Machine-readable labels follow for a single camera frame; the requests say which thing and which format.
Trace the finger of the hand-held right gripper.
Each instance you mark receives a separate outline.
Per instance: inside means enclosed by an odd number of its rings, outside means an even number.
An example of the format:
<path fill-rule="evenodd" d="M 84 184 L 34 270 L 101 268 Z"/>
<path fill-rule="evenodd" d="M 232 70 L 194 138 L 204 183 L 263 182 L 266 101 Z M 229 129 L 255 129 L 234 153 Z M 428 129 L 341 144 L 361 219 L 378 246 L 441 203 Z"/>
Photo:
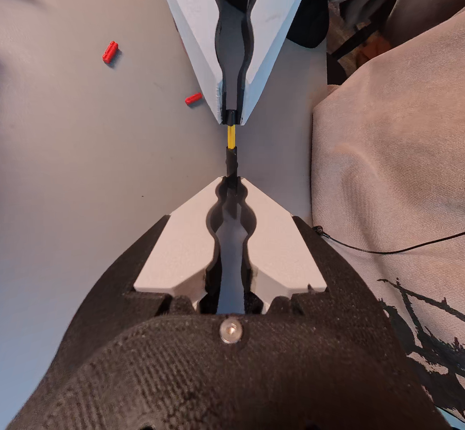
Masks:
<path fill-rule="evenodd" d="M 245 125 L 282 48 L 301 0 L 249 0 L 242 22 L 245 56 L 238 76 L 238 120 Z"/>
<path fill-rule="evenodd" d="M 216 0 L 167 0 L 201 92 L 219 124 L 223 120 L 223 71 L 218 62 Z"/>

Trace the black lego cylinder piece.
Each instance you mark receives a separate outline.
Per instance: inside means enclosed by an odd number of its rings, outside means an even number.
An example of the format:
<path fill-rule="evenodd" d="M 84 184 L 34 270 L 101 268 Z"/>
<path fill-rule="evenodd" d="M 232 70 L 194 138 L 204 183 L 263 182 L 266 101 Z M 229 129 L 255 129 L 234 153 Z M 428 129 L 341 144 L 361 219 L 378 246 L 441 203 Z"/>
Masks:
<path fill-rule="evenodd" d="M 238 154 L 237 147 L 226 148 L 226 202 L 225 210 L 232 219 L 238 218 L 238 201 L 239 201 L 239 188 L 240 177 L 238 176 Z"/>

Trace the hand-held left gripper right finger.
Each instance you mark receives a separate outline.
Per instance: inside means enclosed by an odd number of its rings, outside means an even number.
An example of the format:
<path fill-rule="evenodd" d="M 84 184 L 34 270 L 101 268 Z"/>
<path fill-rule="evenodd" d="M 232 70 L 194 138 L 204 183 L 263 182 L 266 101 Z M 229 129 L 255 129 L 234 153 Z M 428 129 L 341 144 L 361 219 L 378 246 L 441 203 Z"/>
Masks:
<path fill-rule="evenodd" d="M 266 313 L 278 297 L 327 288 L 293 215 L 245 178 L 238 179 L 241 277 L 246 313 Z"/>

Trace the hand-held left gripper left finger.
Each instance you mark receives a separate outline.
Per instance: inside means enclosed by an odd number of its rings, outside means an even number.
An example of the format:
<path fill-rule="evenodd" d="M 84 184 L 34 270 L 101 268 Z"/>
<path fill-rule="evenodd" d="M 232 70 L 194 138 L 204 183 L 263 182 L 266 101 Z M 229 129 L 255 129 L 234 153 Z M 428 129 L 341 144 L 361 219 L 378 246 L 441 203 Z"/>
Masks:
<path fill-rule="evenodd" d="M 142 293 L 189 298 L 195 310 L 219 291 L 220 243 L 227 180 L 218 177 L 167 216 L 134 289 Z"/>

